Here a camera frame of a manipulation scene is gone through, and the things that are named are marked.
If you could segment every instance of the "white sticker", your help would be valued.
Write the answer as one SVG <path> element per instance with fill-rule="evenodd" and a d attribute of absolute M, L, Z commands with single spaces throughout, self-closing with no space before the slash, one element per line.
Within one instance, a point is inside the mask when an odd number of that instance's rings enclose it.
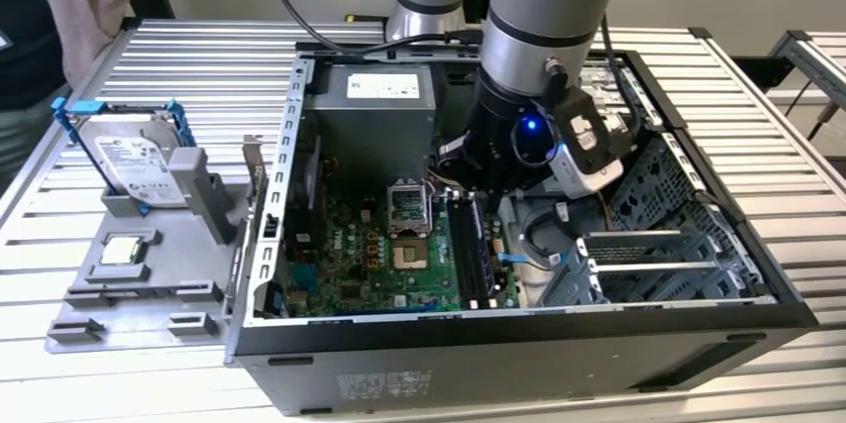
<path fill-rule="evenodd" d="M 407 98 L 420 97 L 416 74 L 351 74 L 347 79 L 347 98 Z"/>
<path fill-rule="evenodd" d="M 562 222 L 570 221 L 570 210 L 567 209 L 567 202 L 558 202 L 555 204 L 555 213 Z"/>
<path fill-rule="evenodd" d="M 98 136 L 94 143 L 130 197 L 151 206 L 185 204 L 156 143 L 114 136 Z"/>

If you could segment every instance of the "expansion slot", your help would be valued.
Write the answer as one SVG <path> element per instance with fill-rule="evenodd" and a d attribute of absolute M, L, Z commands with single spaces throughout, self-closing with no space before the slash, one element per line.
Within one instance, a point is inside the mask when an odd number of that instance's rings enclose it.
<path fill-rule="evenodd" d="M 461 302 L 469 309 L 495 307 L 493 266 L 476 198 L 451 197 L 447 214 Z"/>

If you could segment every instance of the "motherboard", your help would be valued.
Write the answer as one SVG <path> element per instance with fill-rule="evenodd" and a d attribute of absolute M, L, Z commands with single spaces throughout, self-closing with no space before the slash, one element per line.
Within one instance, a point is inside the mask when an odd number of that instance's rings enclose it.
<path fill-rule="evenodd" d="M 349 200 L 329 194 L 325 242 L 316 250 L 296 251 L 287 292 L 295 317 L 443 312 L 475 308 L 463 296 L 461 267 L 449 228 L 445 194 L 421 195 L 401 188 L 388 198 Z M 389 220 L 431 217 L 427 231 L 396 233 Z M 484 217 L 493 293 L 484 307 L 516 307 L 517 285 L 512 266 L 497 259 L 505 253 L 495 217 Z"/>

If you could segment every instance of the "metal rail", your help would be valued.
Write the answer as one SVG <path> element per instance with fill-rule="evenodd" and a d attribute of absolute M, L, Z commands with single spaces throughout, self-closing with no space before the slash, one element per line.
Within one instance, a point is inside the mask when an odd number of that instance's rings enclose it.
<path fill-rule="evenodd" d="M 376 24 L 317 27 L 341 42 L 380 39 Z M 843 181 L 711 40 L 668 29 L 614 29 L 612 35 L 615 48 L 640 53 L 823 328 L 688 393 L 428 409 L 389 417 L 443 421 L 519 415 L 525 422 L 751 418 L 751 423 L 782 415 L 774 421 L 843 421 Z M 179 98 L 211 171 L 224 180 L 245 181 L 240 141 L 244 134 L 260 135 L 271 157 L 293 43 L 305 39 L 288 23 L 144 22 L 102 56 L 78 97 L 140 104 Z M 152 414 L 169 415 L 168 421 L 279 418 L 245 371 L 220 366 L 221 347 L 61 356 L 42 351 L 48 324 L 98 226 L 102 184 L 61 136 L 45 138 L 28 167 L 0 208 L 0 401 L 21 405 L 37 421 Z M 45 394 L 60 395 L 62 404 L 45 405 Z"/>

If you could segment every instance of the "person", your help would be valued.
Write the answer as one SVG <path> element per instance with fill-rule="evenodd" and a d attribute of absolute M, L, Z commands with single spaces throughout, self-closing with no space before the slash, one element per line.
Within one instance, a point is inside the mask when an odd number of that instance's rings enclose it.
<path fill-rule="evenodd" d="M 50 103 L 82 85 L 129 0 L 0 0 L 0 193 L 44 132 Z"/>

